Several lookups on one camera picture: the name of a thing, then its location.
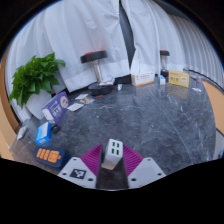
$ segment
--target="orange wall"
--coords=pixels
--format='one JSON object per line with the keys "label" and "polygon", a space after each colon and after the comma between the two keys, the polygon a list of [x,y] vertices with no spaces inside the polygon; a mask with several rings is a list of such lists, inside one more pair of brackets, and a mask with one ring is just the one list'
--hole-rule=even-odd
{"label": "orange wall", "polygon": [[208,82],[204,82],[212,104],[216,128],[224,134],[224,94]]}
{"label": "orange wall", "polygon": [[4,159],[13,160],[9,148],[16,138],[15,130],[19,126],[10,108],[5,90],[5,61],[4,55],[0,64],[0,154]]}

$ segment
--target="white curtain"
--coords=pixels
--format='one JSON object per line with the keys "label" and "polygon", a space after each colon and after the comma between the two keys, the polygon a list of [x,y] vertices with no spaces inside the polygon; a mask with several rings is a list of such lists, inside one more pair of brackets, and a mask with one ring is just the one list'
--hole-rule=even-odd
{"label": "white curtain", "polygon": [[[52,52],[66,62],[56,75],[60,82],[60,86],[53,87],[56,93],[65,88],[72,92],[96,82],[93,64],[82,64],[80,60],[90,51],[107,51],[108,57],[99,60],[104,80],[130,74],[118,4],[111,0],[64,0],[34,17],[11,45],[6,64],[8,94],[12,92],[12,76],[17,67],[34,55],[43,57]],[[27,108],[21,110],[15,100],[13,107],[21,121],[30,118]]]}
{"label": "white curtain", "polygon": [[119,15],[119,0],[110,0],[114,9],[115,9],[115,12]]}
{"label": "white curtain", "polygon": [[122,0],[129,18],[136,52],[131,73],[161,70],[160,50],[168,50],[167,69],[183,71],[185,57],[182,43],[168,14],[151,0]]}
{"label": "white curtain", "polygon": [[205,35],[193,23],[170,16],[185,53],[186,69],[207,76],[224,88],[224,73],[221,62]]}

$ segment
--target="purple box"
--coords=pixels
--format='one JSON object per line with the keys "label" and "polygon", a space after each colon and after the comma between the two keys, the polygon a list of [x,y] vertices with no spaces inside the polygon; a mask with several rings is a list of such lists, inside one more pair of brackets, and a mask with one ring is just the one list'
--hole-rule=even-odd
{"label": "purple box", "polygon": [[65,92],[58,93],[42,108],[45,118],[50,124],[57,124],[70,106]]}

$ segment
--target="green leaves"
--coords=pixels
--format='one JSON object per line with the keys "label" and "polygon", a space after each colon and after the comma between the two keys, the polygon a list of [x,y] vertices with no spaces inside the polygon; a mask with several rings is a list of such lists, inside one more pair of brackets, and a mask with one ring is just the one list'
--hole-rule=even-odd
{"label": "green leaves", "polygon": [[61,64],[65,67],[65,62],[63,60],[60,60],[60,59],[56,59],[53,61],[53,63],[56,63],[56,64]]}
{"label": "green leaves", "polygon": [[27,88],[27,92],[35,92],[35,82],[32,82],[30,86]]}
{"label": "green leaves", "polygon": [[44,68],[46,68],[46,66],[49,64],[49,62],[40,62],[40,64],[41,64]]}
{"label": "green leaves", "polygon": [[50,92],[51,91],[51,83],[47,79],[44,79],[41,83],[41,89]]}
{"label": "green leaves", "polygon": [[41,89],[51,92],[53,85],[60,84],[54,77],[59,64],[64,67],[66,65],[63,60],[55,59],[55,53],[52,53],[43,58],[35,55],[25,65],[18,67],[13,75],[13,91],[9,103],[16,99],[17,104],[23,107],[33,93],[38,95]]}

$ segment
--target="blue box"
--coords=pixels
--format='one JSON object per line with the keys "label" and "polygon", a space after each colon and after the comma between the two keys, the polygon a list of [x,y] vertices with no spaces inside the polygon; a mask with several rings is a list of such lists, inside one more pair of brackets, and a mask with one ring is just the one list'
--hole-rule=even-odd
{"label": "blue box", "polygon": [[46,122],[37,129],[36,143],[42,145],[51,139],[51,125]]}
{"label": "blue box", "polygon": [[57,124],[70,106],[66,92],[58,93],[43,108],[42,112],[50,124]]}

